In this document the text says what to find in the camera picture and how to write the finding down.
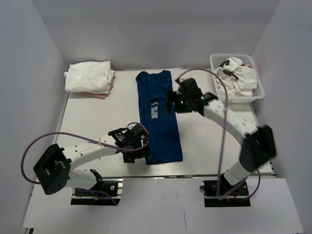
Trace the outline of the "blue mickey t-shirt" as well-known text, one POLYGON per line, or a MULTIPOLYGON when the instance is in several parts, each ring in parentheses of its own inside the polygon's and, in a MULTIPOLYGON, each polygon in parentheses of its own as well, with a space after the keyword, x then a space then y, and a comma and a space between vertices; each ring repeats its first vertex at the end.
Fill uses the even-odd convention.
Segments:
POLYGON ((146 164, 183 160, 176 114, 165 113, 166 94, 172 91, 170 71, 157 74, 140 72, 136 77, 140 123, 148 130, 151 155, 146 164))

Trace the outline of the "white t-shirt black print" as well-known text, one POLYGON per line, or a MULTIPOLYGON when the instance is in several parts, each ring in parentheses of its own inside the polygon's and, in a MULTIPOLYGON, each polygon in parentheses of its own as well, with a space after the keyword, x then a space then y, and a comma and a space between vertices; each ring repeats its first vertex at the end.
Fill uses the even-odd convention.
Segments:
POLYGON ((221 76, 228 76, 233 77, 235 80, 238 80, 239 77, 235 74, 235 69, 239 67, 242 63, 240 60, 233 59, 233 57, 230 57, 226 60, 224 60, 215 70, 216 74, 221 76))

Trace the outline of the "white t-shirt red print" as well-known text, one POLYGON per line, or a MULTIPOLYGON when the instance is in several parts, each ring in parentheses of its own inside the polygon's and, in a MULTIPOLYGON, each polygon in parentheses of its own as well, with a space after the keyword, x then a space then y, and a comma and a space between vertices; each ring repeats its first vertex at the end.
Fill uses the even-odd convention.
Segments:
POLYGON ((253 89, 257 87, 257 72, 241 59, 236 57, 233 57, 233 59, 238 59, 242 63, 235 69, 235 74, 239 79, 235 80, 233 77, 228 76, 221 76, 219 78, 227 89, 228 97, 251 97, 253 95, 253 89))

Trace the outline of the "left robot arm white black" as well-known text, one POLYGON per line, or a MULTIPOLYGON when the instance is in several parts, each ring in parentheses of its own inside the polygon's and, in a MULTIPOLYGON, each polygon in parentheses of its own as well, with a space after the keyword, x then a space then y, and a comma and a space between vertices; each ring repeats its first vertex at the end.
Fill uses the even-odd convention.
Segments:
POLYGON ((95 159, 123 155, 125 163, 151 155, 150 136, 139 123, 132 127, 119 128, 108 132, 97 140, 87 139, 85 143, 61 148, 53 144, 47 148, 33 170, 46 195, 57 193, 63 188, 88 190, 97 195, 104 188, 104 179, 95 169, 80 170, 95 159))

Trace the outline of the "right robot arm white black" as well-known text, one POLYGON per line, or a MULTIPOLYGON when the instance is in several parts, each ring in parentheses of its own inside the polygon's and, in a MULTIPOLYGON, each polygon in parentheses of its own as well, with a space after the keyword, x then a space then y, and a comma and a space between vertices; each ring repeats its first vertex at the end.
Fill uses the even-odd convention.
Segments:
POLYGON ((210 92, 202 93, 194 78, 176 80, 177 91, 166 93, 165 111, 197 112, 212 120, 233 136, 241 146, 238 162, 220 176, 220 188, 232 194, 238 183, 276 156, 273 131, 268 125, 256 126, 225 107, 225 103, 210 92))

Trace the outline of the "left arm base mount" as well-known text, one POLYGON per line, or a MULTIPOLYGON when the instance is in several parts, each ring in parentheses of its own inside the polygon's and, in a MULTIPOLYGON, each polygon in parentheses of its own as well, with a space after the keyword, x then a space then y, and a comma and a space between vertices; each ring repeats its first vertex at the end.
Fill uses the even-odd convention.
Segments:
POLYGON ((117 206, 121 198, 122 181, 104 179, 95 169, 89 172, 96 182, 90 189, 74 189, 71 205, 117 206))

